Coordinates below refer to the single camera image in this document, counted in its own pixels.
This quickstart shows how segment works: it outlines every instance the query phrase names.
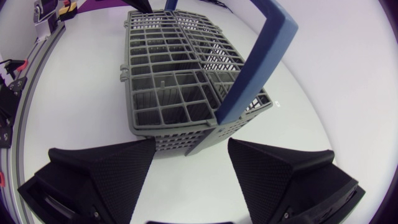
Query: basket handle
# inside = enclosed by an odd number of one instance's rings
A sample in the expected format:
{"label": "basket handle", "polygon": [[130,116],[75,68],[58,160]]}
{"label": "basket handle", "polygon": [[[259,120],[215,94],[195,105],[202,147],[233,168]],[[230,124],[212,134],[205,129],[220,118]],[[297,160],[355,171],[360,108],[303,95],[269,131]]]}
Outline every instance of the basket handle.
{"label": "basket handle", "polygon": [[239,119],[282,59],[299,28],[276,0],[251,0],[267,18],[234,85],[216,112],[218,124]]}

